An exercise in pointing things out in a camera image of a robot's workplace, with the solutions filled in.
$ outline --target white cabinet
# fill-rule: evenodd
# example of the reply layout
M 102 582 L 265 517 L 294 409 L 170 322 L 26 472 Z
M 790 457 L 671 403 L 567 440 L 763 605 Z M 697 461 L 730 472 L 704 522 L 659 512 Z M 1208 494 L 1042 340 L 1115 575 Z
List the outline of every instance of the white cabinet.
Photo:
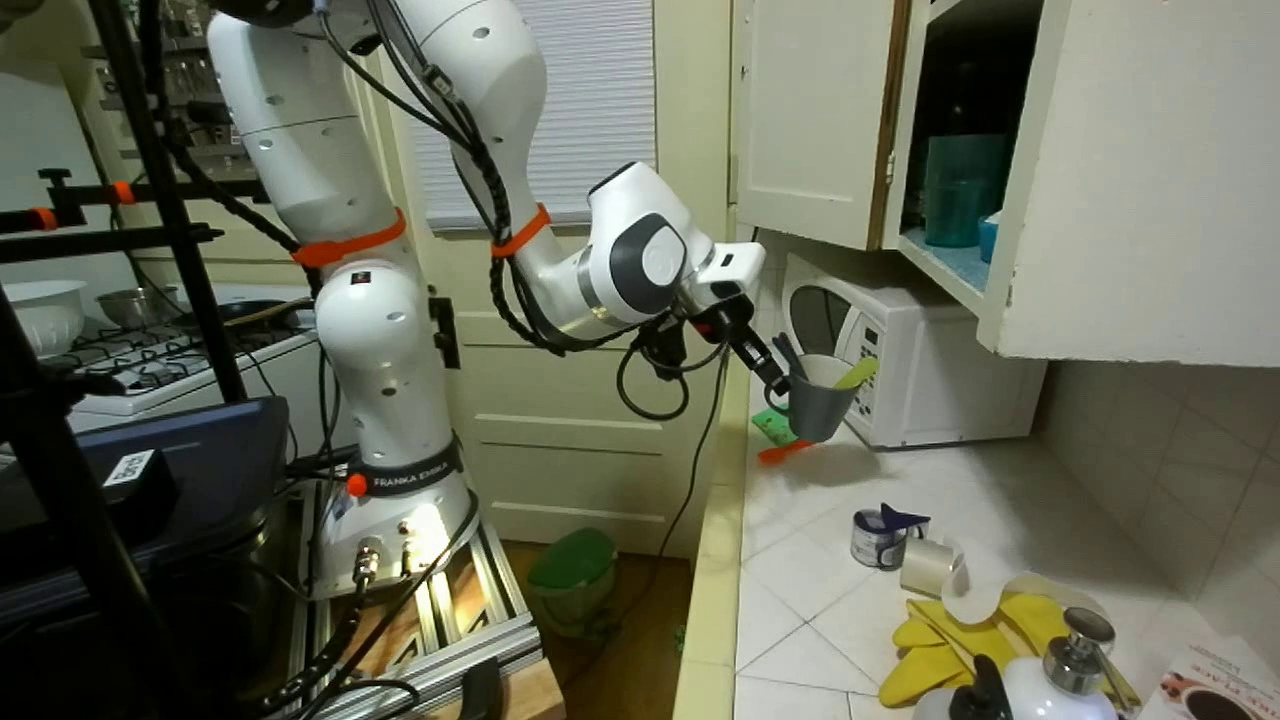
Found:
M 778 16 L 807 16 L 807 5 L 738 5 L 747 16 L 738 20 L 747 31 L 734 127 L 745 222 L 839 248 L 880 248 L 885 232 L 885 248 L 900 248 L 970 308 L 981 340 L 1005 355 L 1280 363 L 1271 320 L 1280 308 L 1280 141 L 1271 134 L 1280 127 L 1280 5 L 844 0 L 839 6 L 876 23 L 807 23 L 798 45 Z M 790 66 L 768 66 L 785 65 L 772 28 L 785 28 Z M 928 110 L 939 93 L 953 93 L 945 73 L 954 47 L 954 54 L 962 47 L 1016 54 L 1020 45 L 1029 61 L 1009 61 L 999 73 L 999 78 L 1016 75 L 1020 93 L 1010 106 L 995 106 L 1010 118 L 1010 155 L 999 242 L 982 265 L 981 248 L 923 242 Z M 833 101 L 796 106 L 778 78 L 788 73 L 804 93 Z M 804 114 L 804 132 L 760 127 L 790 118 L 788 110 Z M 778 159 L 763 165 L 760 144 L 768 155 L 796 146 L 796 165 L 810 168 L 772 172 Z M 772 203 L 790 196 L 844 201 L 844 214 L 788 221 Z

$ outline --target kitchen counter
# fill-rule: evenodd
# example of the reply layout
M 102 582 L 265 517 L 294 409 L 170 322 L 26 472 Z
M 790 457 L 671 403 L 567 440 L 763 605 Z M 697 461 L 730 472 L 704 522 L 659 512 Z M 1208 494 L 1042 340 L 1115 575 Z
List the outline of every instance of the kitchen counter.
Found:
M 730 375 L 677 715 L 910 715 L 876 699 L 907 591 L 847 556 L 851 512 L 880 505 L 1096 601 L 1115 622 L 1113 663 L 1139 694 L 1183 642 L 1214 634 L 1036 440 L 871 453 L 839 433 L 760 466 L 747 409 L 747 380 Z

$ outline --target wall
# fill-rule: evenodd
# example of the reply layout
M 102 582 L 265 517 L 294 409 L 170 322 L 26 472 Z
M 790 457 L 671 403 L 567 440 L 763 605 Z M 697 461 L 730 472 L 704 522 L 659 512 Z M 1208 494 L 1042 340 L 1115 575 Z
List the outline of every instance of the wall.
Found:
M 1061 363 L 1041 437 L 1221 631 L 1280 668 L 1280 370 Z

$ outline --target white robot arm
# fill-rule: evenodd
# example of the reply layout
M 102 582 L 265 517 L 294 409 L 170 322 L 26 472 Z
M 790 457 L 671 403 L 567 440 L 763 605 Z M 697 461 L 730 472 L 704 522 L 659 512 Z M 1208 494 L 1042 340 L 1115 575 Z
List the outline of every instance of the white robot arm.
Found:
M 519 334 L 567 351 L 693 320 L 763 385 L 785 385 L 747 328 L 763 250 L 711 242 L 651 168 L 598 181 L 589 242 L 558 248 L 528 186 L 544 54 L 507 0 L 216 5 L 207 47 L 218 93 L 266 201 L 305 242 L 301 265 L 324 273 L 314 330 L 360 433 L 348 494 L 324 520 L 314 594 L 353 591 L 354 571 L 371 582 L 418 571 L 469 517 L 425 278 L 341 85 L 341 50 L 354 39 L 389 47 L 416 110 L 451 141 L 495 266 L 512 273 L 524 320 L 495 300 Z

